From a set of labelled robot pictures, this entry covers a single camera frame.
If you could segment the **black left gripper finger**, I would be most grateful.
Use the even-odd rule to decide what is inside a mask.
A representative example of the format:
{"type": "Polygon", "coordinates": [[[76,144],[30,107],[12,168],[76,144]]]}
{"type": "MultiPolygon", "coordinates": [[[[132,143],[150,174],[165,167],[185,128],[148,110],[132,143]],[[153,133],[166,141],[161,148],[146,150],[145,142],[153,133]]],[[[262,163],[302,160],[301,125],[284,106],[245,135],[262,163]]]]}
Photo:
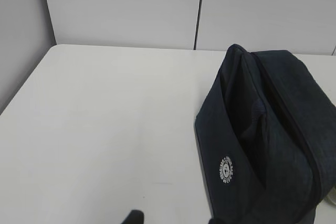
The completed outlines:
{"type": "Polygon", "coordinates": [[[133,209],[129,212],[122,224],[144,224],[144,213],[133,209]]]}

